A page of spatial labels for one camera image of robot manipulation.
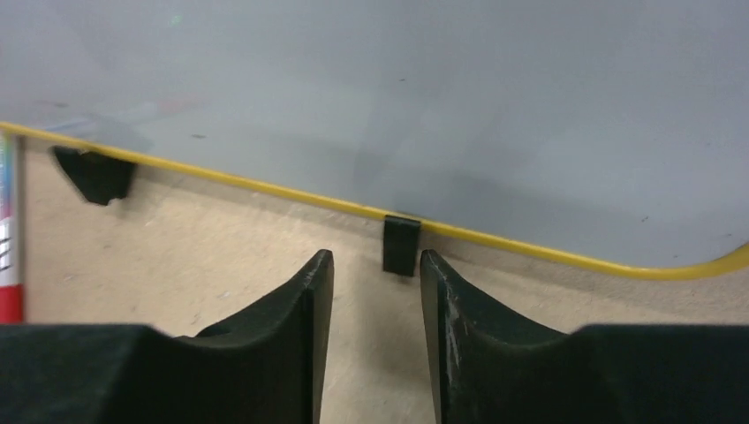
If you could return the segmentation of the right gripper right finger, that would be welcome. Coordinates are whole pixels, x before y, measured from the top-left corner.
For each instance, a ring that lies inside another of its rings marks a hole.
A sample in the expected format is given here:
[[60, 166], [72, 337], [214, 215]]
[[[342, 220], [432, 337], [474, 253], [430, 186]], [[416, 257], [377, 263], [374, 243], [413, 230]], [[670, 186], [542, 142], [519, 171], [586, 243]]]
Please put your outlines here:
[[745, 423], [748, 329], [551, 329], [491, 298], [433, 250], [420, 293], [440, 423]]

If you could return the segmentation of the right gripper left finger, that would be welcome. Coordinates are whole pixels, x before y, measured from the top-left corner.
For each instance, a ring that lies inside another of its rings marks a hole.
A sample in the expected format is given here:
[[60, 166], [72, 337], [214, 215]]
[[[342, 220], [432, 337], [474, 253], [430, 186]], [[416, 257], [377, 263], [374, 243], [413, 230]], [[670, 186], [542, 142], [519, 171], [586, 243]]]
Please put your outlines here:
[[4, 423], [316, 423], [334, 259], [197, 335], [140, 324], [4, 325]]

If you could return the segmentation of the yellow framed whiteboard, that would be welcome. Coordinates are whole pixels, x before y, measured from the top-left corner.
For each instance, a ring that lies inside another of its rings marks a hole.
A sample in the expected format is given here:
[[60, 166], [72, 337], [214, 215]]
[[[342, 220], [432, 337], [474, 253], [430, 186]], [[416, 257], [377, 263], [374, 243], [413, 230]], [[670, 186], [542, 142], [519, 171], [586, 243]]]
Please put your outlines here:
[[1, 128], [621, 276], [748, 264], [745, 1], [4, 1]]

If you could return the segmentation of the red whiteboard marker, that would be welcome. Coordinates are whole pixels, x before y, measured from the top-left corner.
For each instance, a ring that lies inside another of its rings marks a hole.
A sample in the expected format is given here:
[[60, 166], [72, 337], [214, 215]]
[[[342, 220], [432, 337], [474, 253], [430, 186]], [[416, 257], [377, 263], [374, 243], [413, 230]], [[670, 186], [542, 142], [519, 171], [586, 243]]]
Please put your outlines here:
[[26, 164], [23, 136], [1, 140], [1, 323], [25, 321]]

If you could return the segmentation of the right black whiteboard foot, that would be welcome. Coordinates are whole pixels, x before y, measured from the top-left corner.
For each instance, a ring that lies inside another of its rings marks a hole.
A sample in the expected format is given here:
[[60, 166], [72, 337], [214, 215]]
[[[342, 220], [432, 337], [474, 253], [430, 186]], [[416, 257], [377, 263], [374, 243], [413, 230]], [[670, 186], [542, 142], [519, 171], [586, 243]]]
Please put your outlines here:
[[386, 215], [382, 235], [382, 270], [413, 277], [419, 253], [421, 221]]

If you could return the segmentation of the black whiteboard foot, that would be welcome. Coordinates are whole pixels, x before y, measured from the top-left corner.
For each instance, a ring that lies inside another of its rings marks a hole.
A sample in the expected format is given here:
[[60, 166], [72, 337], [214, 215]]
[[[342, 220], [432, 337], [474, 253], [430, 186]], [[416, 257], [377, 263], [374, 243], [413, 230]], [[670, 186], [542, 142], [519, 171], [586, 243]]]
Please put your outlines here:
[[106, 207], [128, 197], [137, 163], [63, 146], [53, 146], [49, 152], [86, 202]]
[[382, 270], [413, 277], [419, 253], [421, 221], [386, 215], [382, 235]]

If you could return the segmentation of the left black whiteboard foot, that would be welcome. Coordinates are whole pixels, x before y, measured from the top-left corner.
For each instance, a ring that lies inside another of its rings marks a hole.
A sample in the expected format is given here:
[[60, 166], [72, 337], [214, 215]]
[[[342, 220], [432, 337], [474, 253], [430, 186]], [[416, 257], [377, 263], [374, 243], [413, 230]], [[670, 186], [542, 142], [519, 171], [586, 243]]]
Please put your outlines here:
[[128, 197], [137, 163], [63, 146], [53, 146], [49, 152], [86, 202], [106, 207]]

